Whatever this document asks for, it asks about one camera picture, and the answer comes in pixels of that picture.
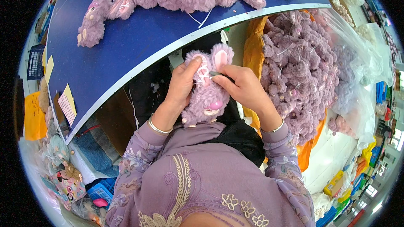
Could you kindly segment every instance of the woman's right hand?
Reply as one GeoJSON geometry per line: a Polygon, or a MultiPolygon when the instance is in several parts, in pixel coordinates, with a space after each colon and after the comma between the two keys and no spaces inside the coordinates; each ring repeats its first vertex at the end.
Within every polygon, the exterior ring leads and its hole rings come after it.
{"type": "Polygon", "coordinates": [[[220,73],[231,77],[234,83],[220,75],[212,79],[227,90],[234,100],[256,112],[264,131],[271,131],[280,126],[282,118],[250,68],[225,65],[220,73]]]}

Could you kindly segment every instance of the lavender shirt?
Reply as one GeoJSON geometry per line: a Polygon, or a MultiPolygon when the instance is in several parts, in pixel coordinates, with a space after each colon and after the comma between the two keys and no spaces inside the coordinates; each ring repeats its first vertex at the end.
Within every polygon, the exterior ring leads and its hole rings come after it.
{"type": "Polygon", "coordinates": [[[262,132],[265,175],[236,149],[199,144],[224,124],[198,124],[169,137],[145,123],[129,141],[105,224],[178,227],[194,212],[229,226],[315,226],[313,202],[301,178],[297,150],[284,124],[262,132]]]}

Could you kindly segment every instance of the sleeve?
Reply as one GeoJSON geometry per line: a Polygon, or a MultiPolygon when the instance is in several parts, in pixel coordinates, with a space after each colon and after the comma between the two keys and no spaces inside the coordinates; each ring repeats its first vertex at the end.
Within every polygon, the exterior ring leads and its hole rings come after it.
{"type": "Polygon", "coordinates": [[[288,126],[284,124],[274,133],[261,133],[268,158],[265,176],[275,180],[306,227],[316,226],[313,200],[304,185],[288,126]]]}
{"type": "Polygon", "coordinates": [[[133,197],[141,189],[142,175],[151,165],[163,147],[167,136],[154,132],[147,123],[137,129],[130,138],[122,161],[119,163],[119,175],[115,182],[114,196],[105,216],[106,226],[119,226],[128,221],[127,205],[132,205],[133,197]]]}

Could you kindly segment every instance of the bangle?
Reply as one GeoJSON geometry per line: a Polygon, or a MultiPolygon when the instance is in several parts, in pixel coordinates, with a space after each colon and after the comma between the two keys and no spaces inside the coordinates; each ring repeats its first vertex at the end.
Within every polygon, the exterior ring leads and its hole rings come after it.
{"type": "Polygon", "coordinates": [[[150,116],[150,118],[149,118],[149,120],[148,120],[148,123],[149,123],[149,126],[151,127],[151,129],[153,129],[154,131],[156,131],[156,132],[158,132],[158,133],[165,134],[165,135],[166,135],[166,134],[169,134],[170,132],[173,131],[174,127],[172,127],[169,131],[162,131],[162,130],[160,130],[159,128],[155,127],[154,124],[153,124],[153,122],[151,121],[151,120],[152,120],[151,118],[152,118],[153,114],[154,114],[154,113],[152,113],[152,115],[150,116]]]}
{"type": "Polygon", "coordinates": [[[264,133],[274,133],[274,132],[278,131],[283,126],[284,123],[285,123],[285,120],[282,119],[282,123],[280,124],[280,126],[278,128],[276,128],[275,130],[263,131],[263,132],[264,133]]]}

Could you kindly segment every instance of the blue table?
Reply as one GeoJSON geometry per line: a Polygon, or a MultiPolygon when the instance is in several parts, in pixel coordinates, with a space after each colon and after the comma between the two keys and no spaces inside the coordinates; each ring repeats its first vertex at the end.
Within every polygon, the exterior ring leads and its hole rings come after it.
{"type": "MultiPolygon", "coordinates": [[[[68,83],[77,110],[70,142],[88,118],[139,72],[192,41],[246,20],[295,9],[330,8],[328,0],[266,0],[255,10],[242,0],[230,8],[215,7],[199,24],[181,11],[137,7],[127,20],[105,22],[105,35],[93,48],[77,47],[77,29],[92,0],[58,0],[50,21],[47,59],[54,68],[49,82],[51,102],[68,83]]],[[[207,13],[196,12],[200,22],[207,13]]]]}

